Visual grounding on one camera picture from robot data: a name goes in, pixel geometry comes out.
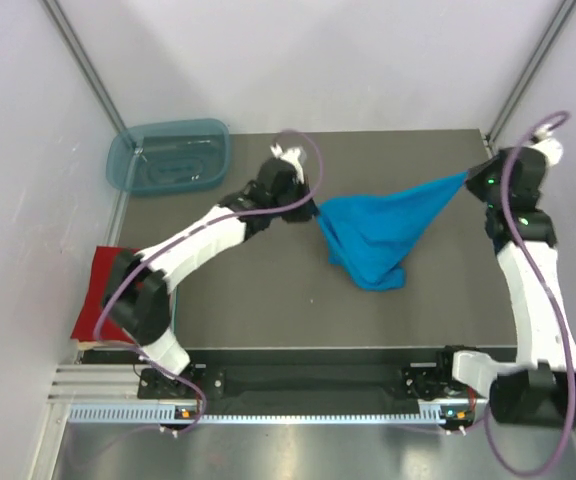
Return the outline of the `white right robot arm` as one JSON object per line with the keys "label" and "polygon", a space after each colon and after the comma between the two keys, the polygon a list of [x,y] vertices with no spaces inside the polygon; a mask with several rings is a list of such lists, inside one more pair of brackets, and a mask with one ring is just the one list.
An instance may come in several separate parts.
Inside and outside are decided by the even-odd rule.
{"label": "white right robot arm", "polygon": [[548,170],[563,156],[561,143],[539,133],[523,146],[501,188],[510,149],[470,170],[465,186],[485,203],[485,230],[510,294],[517,354],[511,363],[474,348],[456,351],[435,370],[437,388],[455,396],[468,386],[487,398],[502,424],[561,428],[567,405],[576,422],[576,344],[557,277],[557,237],[549,215],[538,207]]}

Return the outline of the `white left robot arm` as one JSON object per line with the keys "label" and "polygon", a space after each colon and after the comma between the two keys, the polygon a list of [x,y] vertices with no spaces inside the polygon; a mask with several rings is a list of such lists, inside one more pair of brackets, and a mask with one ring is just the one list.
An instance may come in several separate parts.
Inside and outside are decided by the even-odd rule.
{"label": "white left robot arm", "polygon": [[205,263],[263,232],[273,220],[305,223],[317,215],[305,159],[301,147],[273,145],[257,177],[223,197],[198,221],[157,245],[116,255],[101,317],[163,369],[159,381],[171,395],[188,394],[195,382],[190,356],[172,332],[171,294]]}

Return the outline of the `blue t shirt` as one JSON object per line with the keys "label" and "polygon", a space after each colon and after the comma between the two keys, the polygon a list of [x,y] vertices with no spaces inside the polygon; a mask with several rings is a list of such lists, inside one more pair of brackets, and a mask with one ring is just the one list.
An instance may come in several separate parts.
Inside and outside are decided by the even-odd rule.
{"label": "blue t shirt", "polygon": [[319,205],[329,262],[367,291],[406,284],[405,257],[462,188],[466,171],[397,193],[336,197]]}

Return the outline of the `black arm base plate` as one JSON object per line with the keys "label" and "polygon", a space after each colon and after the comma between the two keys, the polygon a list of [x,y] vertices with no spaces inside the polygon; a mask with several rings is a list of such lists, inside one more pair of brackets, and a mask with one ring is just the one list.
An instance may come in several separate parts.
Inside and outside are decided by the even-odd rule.
{"label": "black arm base plate", "polygon": [[181,377],[210,400],[345,391],[434,400],[467,391],[451,377],[447,347],[192,349],[190,357]]}

